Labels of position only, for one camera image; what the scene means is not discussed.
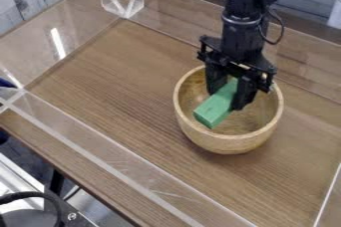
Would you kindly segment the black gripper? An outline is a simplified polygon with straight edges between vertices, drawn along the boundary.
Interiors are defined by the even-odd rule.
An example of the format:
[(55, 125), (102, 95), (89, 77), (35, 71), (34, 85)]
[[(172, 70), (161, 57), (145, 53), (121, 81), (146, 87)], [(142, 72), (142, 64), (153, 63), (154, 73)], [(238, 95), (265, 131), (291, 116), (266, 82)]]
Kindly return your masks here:
[(200, 37), (201, 49), (197, 58), (205, 63), (206, 89), (213, 95), (226, 84), (228, 76), (238, 78), (232, 109), (241, 111), (256, 97), (257, 91), (269, 92), (276, 67), (264, 57), (268, 43), (269, 21), (252, 24), (222, 24), (220, 38)]

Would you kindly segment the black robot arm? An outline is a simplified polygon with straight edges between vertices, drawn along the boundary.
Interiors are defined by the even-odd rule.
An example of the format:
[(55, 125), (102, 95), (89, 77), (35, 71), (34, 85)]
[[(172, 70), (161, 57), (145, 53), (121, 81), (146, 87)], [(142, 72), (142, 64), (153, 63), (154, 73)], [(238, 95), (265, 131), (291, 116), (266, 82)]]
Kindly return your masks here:
[(216, 94), (237, 78), (236, 93), (229, 104), (241, 111), (258, 91), (268, 93), (277, 73), (276, 66), (264, 56), (265, 44), (276, 45), (284, 36), (272, 41), (268, 37), (269, 19), (281, 22), (270, 10), (277, 0), (225, 0), (221, 13), (221, 37), (202, 35), (197, 58), (205, 64), (206, 90)]

